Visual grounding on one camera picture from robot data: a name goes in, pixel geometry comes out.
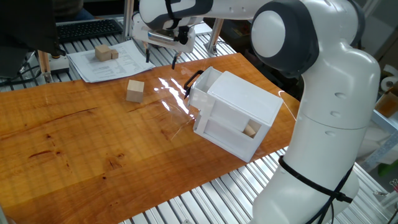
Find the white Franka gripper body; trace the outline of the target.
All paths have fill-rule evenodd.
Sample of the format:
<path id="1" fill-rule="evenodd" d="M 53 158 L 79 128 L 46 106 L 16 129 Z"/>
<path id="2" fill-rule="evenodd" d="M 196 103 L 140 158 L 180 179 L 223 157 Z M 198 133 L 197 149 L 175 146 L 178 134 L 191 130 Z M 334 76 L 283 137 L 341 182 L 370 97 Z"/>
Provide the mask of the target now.
<path id="1" fill-rule="evenodd" d="M 183 44 L 179 40 L 175 40 L 175 38 L 177 38 L 179 35 L 178 30 L 171 30 L 169 34 L 161 34 L 160 31 L 156 32 L 150 30 L 150 28 L 147 27 L 147 25 L 143 22 L 139 14 L 133 16 L 132 21 L 132 36 L 136 40 L 168 49 L 173 49 L 178 52 L 191 52 L 194 48 L 194 39 L 196 34 L 192 28 L 188 29 L 188 40 L 186 44 Z"/>

